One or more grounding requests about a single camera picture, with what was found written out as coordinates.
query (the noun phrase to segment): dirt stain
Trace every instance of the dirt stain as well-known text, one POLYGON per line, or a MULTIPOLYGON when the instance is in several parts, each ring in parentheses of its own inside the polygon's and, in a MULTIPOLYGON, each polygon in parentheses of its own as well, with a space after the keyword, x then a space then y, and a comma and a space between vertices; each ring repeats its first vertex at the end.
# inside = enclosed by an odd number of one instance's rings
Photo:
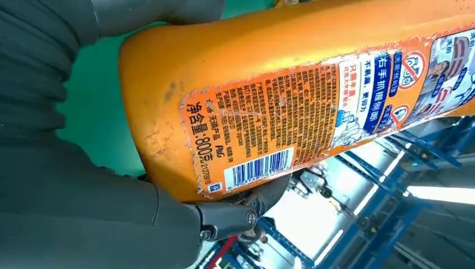
POLYGON ((175 90, 176 90, 176 82, 175 81, 172 81, 170 83, 170 87, 168 87, 168 90, 166 91, 165 93, 165 103, 167 103, 168 101, 170 101, 171 97, 173 96, 173 94, 175 93, 175 90))

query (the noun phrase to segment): screw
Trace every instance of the screw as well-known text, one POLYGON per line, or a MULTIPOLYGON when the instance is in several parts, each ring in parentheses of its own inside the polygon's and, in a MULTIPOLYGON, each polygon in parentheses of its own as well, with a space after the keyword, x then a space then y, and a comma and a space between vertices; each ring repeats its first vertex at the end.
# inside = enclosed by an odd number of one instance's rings
POLYGON ((254 226, 255 223, 257 222, 257 214, 253 211, 249 211, 247 219, 248 219, 248 223, 254 226))
POLYGON ((208 231, 208 230, 205 230, 205 231, 201 231, 199 233, 199 238, 202 240, 202 241, 207 241, 211 238, 211 231, 208 231))

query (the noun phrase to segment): cartoon illustration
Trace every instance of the cartoon illustration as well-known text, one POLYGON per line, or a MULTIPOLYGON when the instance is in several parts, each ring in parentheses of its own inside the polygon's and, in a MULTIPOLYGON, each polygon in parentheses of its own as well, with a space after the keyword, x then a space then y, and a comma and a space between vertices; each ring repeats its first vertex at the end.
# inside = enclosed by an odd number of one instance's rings
POLYGON ((348 111, 339 110, 337 115, 337 128, 343 128, 344 131, 340 136, 335 136, 333 138, 332 147, 337 147, 340 145, 351 145, 361 140, 365 131, 363 128, 360 128, 358 118, 355 115, 351 114, 348 111))
POLYGON ((471 32, 435 40, 424 86, 405 125, 460 106, 475 90, 471 32))

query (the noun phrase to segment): fluorescent light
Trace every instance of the fluorescent light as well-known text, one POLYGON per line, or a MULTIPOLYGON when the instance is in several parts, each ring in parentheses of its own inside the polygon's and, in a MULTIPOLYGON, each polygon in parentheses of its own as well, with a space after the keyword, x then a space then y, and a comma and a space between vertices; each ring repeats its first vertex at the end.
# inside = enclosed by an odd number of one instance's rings
POLYGON ((368 202, 370 201, 370 199, 373 197, 373 195, 376 193, 377 190, 378 190, 378 186, 373 184, 371 190, 368 192, 368 194, 365 196, 363 201, 361 201, 361 203, 356 207, 355 211, 353 212, 355 216, 358 216, 358 214, 361 213, 363 208, 365 208, 366 204, 368 204, 368 202))
POLYGON ((302 269, 302 261, 300 260, 299 257, 295 257, 294 269, 302 269))
POLYGON ((379 182, 384 182, 386 180, 386 177, 389 176, 389 174, 394 170, 394 168, 396 168, 396 166, 399 164, 399 161, 402 159, 402 157, 404 157, 404 154, 406 154, 404 151, 400 151, 398 156, 389 164, 388 168, 386 168, 386 170, 384 171, 383 173, 383 177, 380 177, 379 178, 379 182))
POLYGON ((330 252, 333 246, 337 243, 340 237, 343 234, 343 230, 337 232, 337 234, 333 237, 333 239, 328 243, 327 247, 318 255, 318 258, 315 260, 315 265, 319 265, 320 262, 327 256, 328 252, 330 252))
POLYGON ((409 186, 407 190, 420 199, 475 205, 474 188, 409 186))
MULTIPOLYGON (((409 148, 411 146, 411 143, 406 144, 406 148, 409 148)), ((379 178, 379 182, 383 183, 386 180, 386 177, 391 174, 391 172, 396 168, 396 166, 399 164, 399 161, 404 157, 404 154, 406 154, 404 151, 400 151, 398 156, 389 164, 388 168, 384 171, 383 175, 379 178)), ((358 214, 361 213, 363 208, 368 204, 369 200, 373 197, 373 195, 376 193, 378 190, 378 186, 373 185, 371 188, 370 192, 365 196, 363 201, 356 207, 354 214, 355 216, 358 216, 358 214)))

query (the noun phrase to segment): red bar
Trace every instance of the red bar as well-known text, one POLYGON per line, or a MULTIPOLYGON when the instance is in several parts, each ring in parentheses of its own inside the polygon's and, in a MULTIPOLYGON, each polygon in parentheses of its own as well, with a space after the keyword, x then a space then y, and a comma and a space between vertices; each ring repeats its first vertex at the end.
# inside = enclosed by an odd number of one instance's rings
POLYGON ((208 262, 208 265, 204 269, 214 269, 216 262, 231 248, 231 246, 237 241, 237 236, 231 236, 227 239, 224 245, 216 252, 211 260, 208 262))

